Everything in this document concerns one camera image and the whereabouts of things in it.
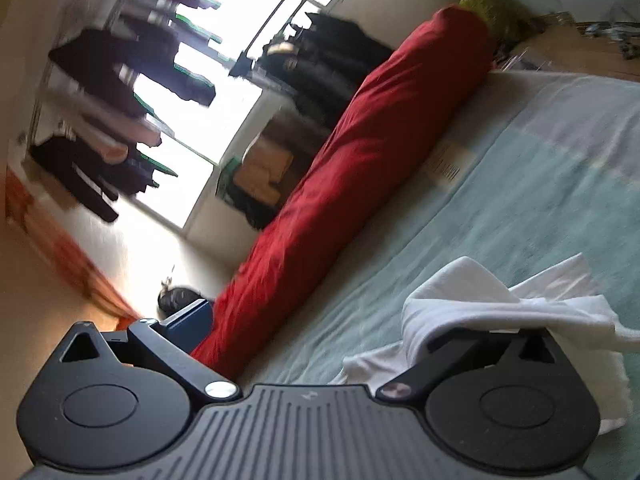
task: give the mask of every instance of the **metal screw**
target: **metal screw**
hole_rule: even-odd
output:
[[[411,395],[411,386],[404,383],[389,383],[380,388],[380,393],[387,399],[404,399]]]
[[[228,399],[238,392],[238,387],[227,381],[216,381],[204,387],[204,392],[213,399]]]

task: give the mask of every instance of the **red cushion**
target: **red cushion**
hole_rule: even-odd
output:
[[[484,79],[493,47],[483,22],[448,7],[366,78],[306,176],[216,299],[214,330],[193,357],[238,377],[424,162]]]

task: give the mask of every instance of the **gray fabric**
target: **gray fabric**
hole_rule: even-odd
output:
[[[350,244],[250,365],[243,384],[326,383],[341,359],[400,339],[402,303],[470,256],[513,285],[583,252],[622,322],[640,328],[640,85],[577,75],[492,73],[448,130],[474,154],[451,189],[423,170]],[[640,356],[625,357],[632,397]],[[640,418],[599,438],[588,470],[640,470]]]

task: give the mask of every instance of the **white cloth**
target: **white cloth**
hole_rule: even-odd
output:
[[[87,132],[91,132],[93,141],[97,138],[97,132],[98,134],[102,134],[103,137],[108,137],[114,143],[124,146],[125,148],[126,144],[117,142],[107,134],[101,132],[98,128],[91,126],[85,117],[98,119],[111,130],[131,142],[142,142],[149,147],[159,146],[161,143],[160,129],[152,123],[144,119],[131,119],[117,111],[115,108],[110,107],[90,95],[79,93],[66,94],[51,88],[45,88],[38,92],[38,97],[44,104],[55,108],[60,113],[60,116],[67,121],[76,133],[86,140],[94,150],[96,150],[96,148],[86,136]],[[122,162],[126,157],[127,154],[125,153],[120,162]]]
[[[640,351],[640,331],[620,325],[595,286],[582,254],[515,285],[504,286],[471,258],[436,272],[402,309],[402,341],[347,357],[332,384],[367,384],[375,392],[426,353],[452,328],[548,328],[600,409],[600,433],[626,423],[632,406],[619,351]]]

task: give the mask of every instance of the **tag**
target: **tag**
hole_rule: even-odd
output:
[[[425,171],[438,186],[454,187],[471,167],[476,155],[457,142],[442,139],[424,163]]]

